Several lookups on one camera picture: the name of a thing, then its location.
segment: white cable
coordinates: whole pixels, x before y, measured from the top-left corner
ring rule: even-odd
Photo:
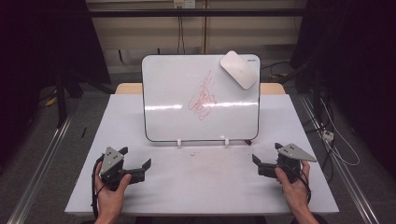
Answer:
[[[336,131],[336,132],[340,135],[340,137],[349,145],[350,149],[352,149],[353,153],[355,153],[356,158],[358,159],[358,161],[357,161],[356,163],[351,163],[351,162],[348,162],[348,161],[344,160],[344,159],[341,157],[340,154],[338,154],[337,152],[335,152],[334,149],[332,149],[332,147],[330,146],[330,144],[329,144],[329,142],[328,142],[327,140],[324,140],[324,141],[327,143],[327,145],[329,146],[329,149],[334,153],[334,155],[335,155],[336,157],[338,157],[338,159],[340,159],[343,163],[348,164],[348,165],[352,165],[352,166],[359,165],[359,163],[361,163],[361,159],[359,158],[358,153],[356,153],[355,149],[348,143],[348,141],[344,138],[344,136],[341,135],[340,132],[338,132],[337,128],[335,127],[334,123],[332,122],[332,118],[331,118],[331,116],[330,116],[329,111],[327,110],[326,105],[324,104],[324,102],[323,102],[322,99],[320,99],[320,101],[322,102],[322,104],[323,104],[323,106],[324,106],[324,109],[326,110],[327,116],[329,117],[329,121],[330,121],[330,123],[332,124],[332,126],[334,127],[335,131]]]

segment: whiteboard eraser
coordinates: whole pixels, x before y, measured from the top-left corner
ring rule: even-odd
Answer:
[[[223,67],[239,85],[245,90],[249,89],[258,79],[256,72],[235,51],[229,51],[221,60]]]

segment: white table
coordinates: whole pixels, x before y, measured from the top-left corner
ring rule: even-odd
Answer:
[[[124,169],[152,158],[146,181],[125,192],[123,213],[133,216],[256,216],[289,213],[282,189],[258,175],[251,160],[276,163],[274,144],[294,143],[314,155],[288,95],[262,95],[260,131],[251,146],[156,146],[144,131],[142,95],[112,95],[66,213],[92,213],[92,167],[107,146],[128,147]],[[314,213],[338,207],[317,162],[311,162],[309,204]]]

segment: small tabletop whiteboard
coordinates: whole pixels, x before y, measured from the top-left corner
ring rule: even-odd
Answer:
[[[142,62],[150,141],[248,140],[259,132],[260,59],[240,55],[257,81],[244,90],[221,66],[224,55],[149,55]]]

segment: person's left hand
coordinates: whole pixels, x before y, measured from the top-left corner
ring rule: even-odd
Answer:
[[[102,162],[99,162],[95,171],[95,188],[99,189],[98,202],[99,202],[99,217],[96,219],[96,224],[100,223],[115,223],[119,218],[122,206],[124,192],[132,178],[131,175],[125,175],[116,191],[108,189],[99,176],[102,168]]]

